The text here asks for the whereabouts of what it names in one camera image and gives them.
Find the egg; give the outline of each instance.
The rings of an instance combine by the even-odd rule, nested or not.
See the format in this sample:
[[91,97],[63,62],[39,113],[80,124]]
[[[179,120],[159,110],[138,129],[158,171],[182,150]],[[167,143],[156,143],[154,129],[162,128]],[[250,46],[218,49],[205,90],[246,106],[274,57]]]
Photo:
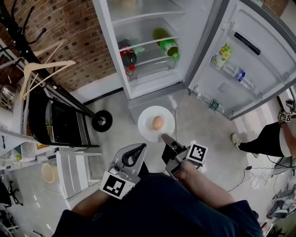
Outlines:
[[161,116],[156,116],[152,121],[152,128],[154,130],[159,130],[163,127],[163,119]]

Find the white sneaker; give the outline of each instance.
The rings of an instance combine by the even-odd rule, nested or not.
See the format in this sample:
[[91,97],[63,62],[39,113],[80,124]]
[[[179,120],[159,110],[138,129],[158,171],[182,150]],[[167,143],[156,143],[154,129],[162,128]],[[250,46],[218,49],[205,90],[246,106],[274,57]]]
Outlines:
[[231,134],[231,140],[236,146],[237,150],[239,150],[239,145],[242,143],[242,140],[240,140],[235,133]]
[[256,154],[256,153],[252,153],[253,154],[253,156],[255,157],[255,158],[258,158],[259,157],[259,154]]

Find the yellow green bottle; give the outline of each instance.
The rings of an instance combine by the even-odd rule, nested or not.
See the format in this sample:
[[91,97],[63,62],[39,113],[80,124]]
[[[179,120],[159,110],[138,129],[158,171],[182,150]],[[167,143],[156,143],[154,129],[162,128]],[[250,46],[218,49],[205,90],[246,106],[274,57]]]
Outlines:
[[[169,33],[163,28],[155,28],[152,35],[154,40],[171,37]],[[160,46],[161,50],[164,51],[166,55],[175,59],[179,58],[178,45],[173,39],[166,39],[158,41],[156,43]]]

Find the forearm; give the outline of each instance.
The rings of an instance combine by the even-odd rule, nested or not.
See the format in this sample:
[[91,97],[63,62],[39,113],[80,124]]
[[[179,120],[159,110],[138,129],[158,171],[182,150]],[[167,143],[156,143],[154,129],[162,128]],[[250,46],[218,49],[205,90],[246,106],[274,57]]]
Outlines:
[[210,181],[190,161],[182,162],[181,170],[175,176],[192,195],[215,209],[235,202],[229,192]]
[[72,211],[81,216],[92,218],[100,208],[110,199],[110,195],[97,190],[92,195],[78,203]]
[[284,131],[285,140],[293,158],[296,158],[296,139],[293,137],[287,123],[281,125]]

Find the white plate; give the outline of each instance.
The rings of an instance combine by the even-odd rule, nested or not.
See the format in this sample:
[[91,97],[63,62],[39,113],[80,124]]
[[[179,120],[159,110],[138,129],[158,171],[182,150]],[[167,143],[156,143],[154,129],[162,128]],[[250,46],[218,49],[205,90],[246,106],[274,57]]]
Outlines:
[[[152,128],[153,119],[161,116],[163,119],[163,127],[159,130]],[[138,128],[140,134],[150,142],[161,142],[161,135],[166,133],[172,135],[175,130],[175,119],[172,113],[161,106],[151,106],[145,109],[138,120]]]

